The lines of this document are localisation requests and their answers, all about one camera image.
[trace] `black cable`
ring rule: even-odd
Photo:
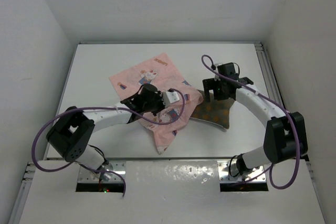
[[[91,145],[91,144],[88,144],[89,146],[91,146],[92,148],[94,148],[100,155],[102,155],[103,156],[103,158],[105,159],[105,155],[104,155],[104,152],[100,149],[100,148],[98,148],[98,147],[96,147],[96,146],[94,146],[94,145]]]
[[[237,65],[237,67],[238,67],[238,76],[240,76],[240,66],[237,63],[235,63],[235,62],[233,62],[233,64]]]
[[[233,159],[234,159],[235,157],[237,157],[237,155],[233,156],[233,157],[230,159],[230,163],[229,163],[229,175],[230,175],[232,178],[235,178],[235,177],[237,177],[237,176],[239,175],[239,172],[238,172],[235,176],[232,176],[232,174],[231,174],[231,164],[232,164],[232,161],[233,161]]]

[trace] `pink fabric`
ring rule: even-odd
[[[158,90],[166,91],[175,88],[184,94],[186,105],[179,120],[169,125],[151,124],[144,119],[139,122],[154,133],[156,148],[162,154],[174,140],[178,130],[182,129],[196,106],[203,102],[203,97],[195,88],[183,78],[167,54],[160,54],[152,59],[144,61],[128,70],[111,76],[110,81],[121,100],[135,94],[139,87],[150,83]],[[182,108],[182,99],[161,111],[156,117],[151,113],[145,116],[154,121],[171,122],[179,114]]]

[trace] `gray wall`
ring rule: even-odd
[[[336,220],[335,18],[335,0],[286,0],[268,39],[285,104],[305,116],[309,157],[328,223]]]
[[[284,0],[46,0],[72,41],[263,40]]]
[[[73,48],[44,0],[0,0],[0,35],[0,223],[7,223],[33,138],[56,113]]]

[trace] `olive polka dot cloth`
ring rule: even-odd
[[[217,101],[214,100],[214,95],[210,93],[211,102],[205,102],[204,91],[199,90],[199,92],[202,94],[204,101],[195,108],[191,118],[211,122],[228,129],[230,127],[230,108],[235,100]]]

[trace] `folded cloth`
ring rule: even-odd
[[[179,120],[175,119],[182,108],[182,98],[177,103],[161,111],[156,116],[146,113],[144,116],[157,122],[173,122],[169,125],[157,125],[140,119],[139,122],[154,133],[154,140],[159,154],[162,154],[174,140],[177,132],[189,121],[196,106],[203,102],[203,97],[197,89],[183,78],[167,54],[160,54],[144,61],[130,69],[111,76],[110,81],[121,100],[135,94],[139,87],[150,83],[158,90],[167,91],[175,88],[181,91],[185,98],[185,108]]]

